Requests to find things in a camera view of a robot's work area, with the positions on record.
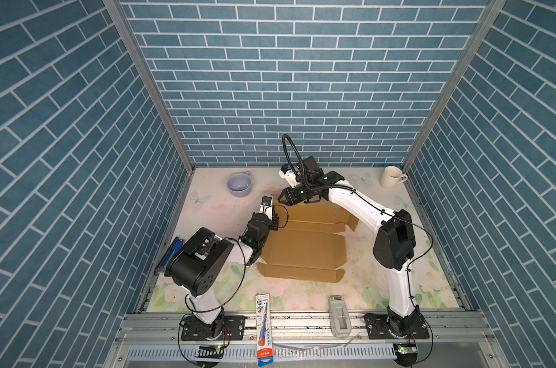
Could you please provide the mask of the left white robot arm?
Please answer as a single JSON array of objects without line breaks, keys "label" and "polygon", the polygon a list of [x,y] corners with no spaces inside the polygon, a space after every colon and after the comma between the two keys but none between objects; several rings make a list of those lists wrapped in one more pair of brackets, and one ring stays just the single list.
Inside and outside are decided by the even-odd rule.
[{"label": "left white robot arm", "polygon": [[227,262],[253,265],[270,233],[279,228],[280,218],[273,205],[254,213],[239,239],[221,238],[208,228],[200,228],[187,241],[175,238],[154,274],[170,277],[187,292],[189,311],[198,323],[217,328],[224,319],[224,304],[216,298],[213,284],[222,268]]}]

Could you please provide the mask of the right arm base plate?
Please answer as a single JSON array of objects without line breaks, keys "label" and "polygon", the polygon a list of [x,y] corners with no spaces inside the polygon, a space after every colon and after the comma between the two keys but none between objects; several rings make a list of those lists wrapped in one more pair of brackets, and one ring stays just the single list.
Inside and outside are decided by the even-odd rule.
[{"label": "right arm base plate", "polygon": [[370,340],[428,339],[429,327],[422,314],[415,310],[408,317],[400,317],[393,311],[387,314],[368,313],[363,316]]}]

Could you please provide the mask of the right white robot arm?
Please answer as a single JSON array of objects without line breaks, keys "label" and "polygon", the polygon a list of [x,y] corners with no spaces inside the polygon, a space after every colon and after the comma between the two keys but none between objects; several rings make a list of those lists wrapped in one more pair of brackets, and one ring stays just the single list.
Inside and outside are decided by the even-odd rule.
[{"label": "right white robot arm", "polygon": [[406,337],[419,328],[421,313],[411,292],[410,264],[416,246],[411,215],[405,210],[395,212],[369,199],[337,172],[324,173],[311,156],[298,164],[288,161],[280,168],[279,175],[289,184],[279,196],[282,205],[310,204],[325,199],[376,231],[372,253],[388,271],[389,330],[396,337]]}]

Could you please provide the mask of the brown cardboard box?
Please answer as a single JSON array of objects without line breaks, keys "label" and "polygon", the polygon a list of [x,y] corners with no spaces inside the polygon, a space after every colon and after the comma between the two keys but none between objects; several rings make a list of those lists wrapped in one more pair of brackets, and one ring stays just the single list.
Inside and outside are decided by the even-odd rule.
[{"label": "brown cardboard box", "polygon": [[347,262],[345,237],[359,220],[331,202],[276,207],[281,229],[272,231],[264,245],[259,273],[267,278],[338,283]]}]

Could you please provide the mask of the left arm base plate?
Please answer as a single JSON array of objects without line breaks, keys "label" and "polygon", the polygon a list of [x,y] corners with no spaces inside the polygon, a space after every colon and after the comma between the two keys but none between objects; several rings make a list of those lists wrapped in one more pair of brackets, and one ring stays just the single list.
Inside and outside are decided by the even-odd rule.
[{"label": "left arm base plate", "polygon": [[246,317],[219,314],[212,324],[205,324],[194,315],[186,315],[180,339],[183,341],[243,340]]}]

